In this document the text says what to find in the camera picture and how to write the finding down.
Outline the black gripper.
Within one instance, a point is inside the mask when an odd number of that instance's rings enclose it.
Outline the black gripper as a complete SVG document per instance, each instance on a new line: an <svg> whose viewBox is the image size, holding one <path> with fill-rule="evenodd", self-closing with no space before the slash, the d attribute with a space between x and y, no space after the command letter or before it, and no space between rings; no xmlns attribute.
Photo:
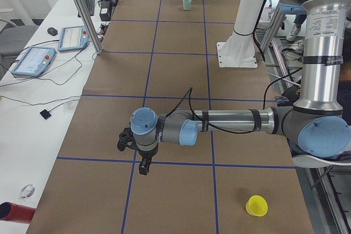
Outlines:
<svg viewBox="0 0 351 234"><path fill-rule="evenodd" d="M142 157L142 161L139 164L139 174L147 175L148 172L150 171L152 158L158 152L158 144L152 145L151 149L148 149L148 150L142 150L141 148L138 148L138 152Z"/></svg>

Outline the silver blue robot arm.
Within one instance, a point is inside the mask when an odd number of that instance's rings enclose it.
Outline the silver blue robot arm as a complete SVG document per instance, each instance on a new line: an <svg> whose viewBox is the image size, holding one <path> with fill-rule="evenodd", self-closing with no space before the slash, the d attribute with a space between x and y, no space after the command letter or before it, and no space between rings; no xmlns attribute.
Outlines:
<svg viewBox="0 0 351 234"><path fill-rule="evenodd" d="M303 154L316 159L335 156L350 142L350 127L337 102L343 64L344 24L350 0L280 0L284 14L306 13L307 24L299 99L292 106L261 110L185 110L176 106L165 115L152 109L135 110L129 126L119 136L120 151L130 148L141 155L139 171L146 175L160 142L192 146L199 132L220 130L232 134L267 132L295 143Z"/></svg>

